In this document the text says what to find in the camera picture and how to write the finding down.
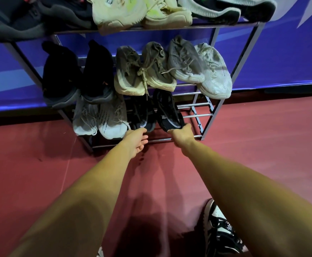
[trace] grey sneaker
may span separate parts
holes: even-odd
[[[205,80],[204,67],[192,43],[177,35],[169,44],[168,68],[173,77],[190,83]]]
[[[149,42],[143,49],[144,63],[138,71],[143,76],[144,85],[173,92],[177,81],[167,72],[168,53],[161,44]]]
[[[144,95],[147,87],[137,74],[141,67],[138,53],[130,46],[121,46],[116,50],[116,75],[114,88],[122,95]]]

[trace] shoe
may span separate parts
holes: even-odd
[[[137,75],[141,67],[138,53],[130,46],[121,46],[116,50],[116,75],[114,88],[122,95],[144,95],[147,86],[141,76]]]
[[[42,14],[80,28],[92,27],[92,6],[86,0],[38,0]]]
[[[102,103],[98,117],[99,132],[107,140],[123,138],[131,130],[122,95],[115,95],[111,102]]]
[[[36,0],[0,0],[0,42],[37,39],[48,32]]]
[[[249,22],[267,22],[274,15],[277,3],[275,0],[217,0],[219,8],[235,7]]]
[[[156,126],[156,114],[151,100],[147,100],[147,96],[131,97],[132,102],[132,129],[147,129],[152,132]]]
[[[90,104],[107,103],[114,96],[112,54],[94,40],[89,43],[89,52],[83,70],[82,96]]]
[[[169,44],[168,69],[181,81],[202,83],[205,80],[203,63],[192,43],[177,35]]]
[[[205,257],[242,253],[244,244],[236,235],[231,224],[214,202],[210,199],[204,212]]]
[[[167,72],[168,53],[161,44],[151,41],[143,49],[143,65],[138,71],[138,76],[143,76],[143,84],[173,92],[177,81]]]
[[[201,93],[213,99],[229,98],[232,91],[232,80],[222,56],[207,43],[198,44],[195,49],[208,67],[204,70],[205,81],[197,84]]]
[[[82,72],[77,56],[67,47],[51,41],[42,43],[49,54],[43,70],[43,98],[47,106],[61,109],[74,103],[81,95]]]
[[[93,5],[93,20],[101,35],[125,30],[144,19],[144,0],[87,0]]]
[[[146,29],[176,29],[192,25],[192,13],[178,7],[176,0],[145,0],[148,12],[142,21]]]
[[[153,99],[157,107],[157,121],[163,131],[181,129],[184,126],[183,116],[175,105],[171,92],[156,89]]]
[[[76,101],[73,129],[77,135],[96,135],[98,133],[98,105],[86,103],[82,96]]]
[[[194,17],[207,19],[216,25],[235,25],[241,15],[238,8],[218,8],[217,0],[178,0],[181,7],[191,11]]]

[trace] shoe rack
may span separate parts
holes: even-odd
[[[239,22],[237,25],[234,26],[225,26],[225,25],[214,25],[209,23],[195,23],[195,20],[193,20],[193,25],[185,28],[187,30],[191,29],[212,29],[212,34],[210,38],[210,45],[214,46],[218,34],[219,29],[223,27],[252,27],[252,31],[249,35],[249,38],[242,50],[242,53],[240,54],[237,63],[231,72],[231,78],[232,83],[235,82],[236,78],[238,77],[242,67],[244,66],[250,52],[252,51],[258,37],[260,36],[263,28],[265,26],[265,23],[257,22],[257,23],[249,23],[249,22]],[[126,31],[142,31],[147,30],[139,25],[135,25],[132,28],[126,30]],[[64,32],[56,32],[54,35],[51,35],[51,39],[54,43],[58,45],[62,45],[60,42],[57,34],[83,34],[83,33],[93,33],[96,32],[94,30],[74,30],[74,31],[64,31]],[[39,73],[35,70],[35,68],[32,66],[30,61],[27,59],[27,57],[24,55],[24,53],[21,51],[21,49],[18,47],[18,45],[15,42],[10,43],[4,43],[8,51],[12,54],[12,56],[18,61],[18,63],[21,65],[21,67],[25,70],[25,72],[29,75],[29,77],[32,79],[32,81],[42,88],[42,77],[39,75]],[[84,66],[85,65],[85,57],[79,58],[79,65]],[[183,83],[178,84],[176,88],[178,87],[185,87],[185,86],[195,86],[196,84],[192,83]],[[195,138],[198,140],[204,140],[215,117],[217,116],[217,113],[219,109],[221,108],[222,104],[224,103],[225,99],[219,100],[215,105],[212,104],[211,100],[208,97],[206,98],[206,102],[200,102],[197,103],[198,96],[201,94],[201,92],[196,89],[195,92],[187,92],[187,93],[180,93],[180,94],[173,94],[173,96],[183,96],[183,95],[194,95],[194,99],[192,103],[190,104],[179,104],[177,105],[179,110],[182,109],[189,109],[192,111],[192,114],[184,116],[184,118],[193,117],[196,119],[197,126],[200,130],[200,134],[195,135]],[[210,113],[206,114],[197,114],[196,108],[197,107],[204,107],[207,106],[209,108]],[[58,110],[59,114],[64,118],[64,120],[72,127],[72,116],[69,116],[67,112],[64,109]],[[201,124],[200,117],[209,116],[208,122],[205,126]],[[88,149],[88,151],[93,152],[93,149],[97,148],[105,148],[105,147],[112,147],[115,146],[119,141],[114,141],[115,143],[110,144],[102,144],[102,145],[95,145],[93,142],[93,137],[78,137],[81,142],[85,145],[85,147]],[[168,142],[170,141],[170,138],[161,138],[161,139],[151,139],[149,140],[149,143],[155,143],[155,142]]]

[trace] hand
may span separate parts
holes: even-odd
[[[147,130],[145,128],[139,128],[137,130],[128,130],[122,142],[131,149],[131,159],[136,157],[138,152],[144,149],[144,145],[148,143],[148,136],[143,135]]]
[[[172,136],[175,146],[181,148],[183,154],[186,155],[188,145],[195,141],[192,125],[188,123],[182,129],[171,129],[168,133]]]

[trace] red floor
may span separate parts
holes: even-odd
[[[312,202],[312,97],[223,105],[204,143]],[[0,256],[101,158],[87,155],[64,121],[0,126]],[[172,143],[146,147],[126,172],[105,257],[190,256],[209,197]]]

